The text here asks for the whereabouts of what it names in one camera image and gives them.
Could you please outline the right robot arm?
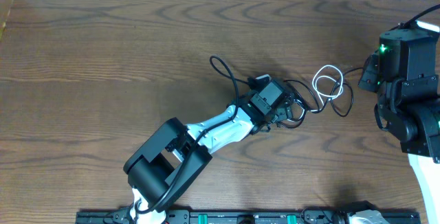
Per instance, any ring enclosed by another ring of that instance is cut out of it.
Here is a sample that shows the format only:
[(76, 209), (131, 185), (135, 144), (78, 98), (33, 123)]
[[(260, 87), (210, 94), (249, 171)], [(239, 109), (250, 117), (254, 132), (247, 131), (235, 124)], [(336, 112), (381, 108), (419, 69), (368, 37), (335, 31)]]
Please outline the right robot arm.
[(439, 27), (411, 21), (379, 36), (359, 88), (375, 93), (377, 126), (399, 140), (421, 188), (429, 223), (439, 222)]

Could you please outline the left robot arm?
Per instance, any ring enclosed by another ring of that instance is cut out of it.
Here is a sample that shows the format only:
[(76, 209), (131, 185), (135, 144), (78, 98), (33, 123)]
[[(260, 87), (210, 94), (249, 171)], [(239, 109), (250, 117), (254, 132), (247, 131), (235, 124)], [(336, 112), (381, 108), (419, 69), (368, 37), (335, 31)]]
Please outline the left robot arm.
[(250, 135), (269, 131), (292, 117), (293, 87), (268, 75), (250, 80), (251, 89), (209, 120), (183, 124), (167, 120), (126, 161), (133, 191), (132, 223), (163, 223), (166, 210), (209, 164), (213, 153)]

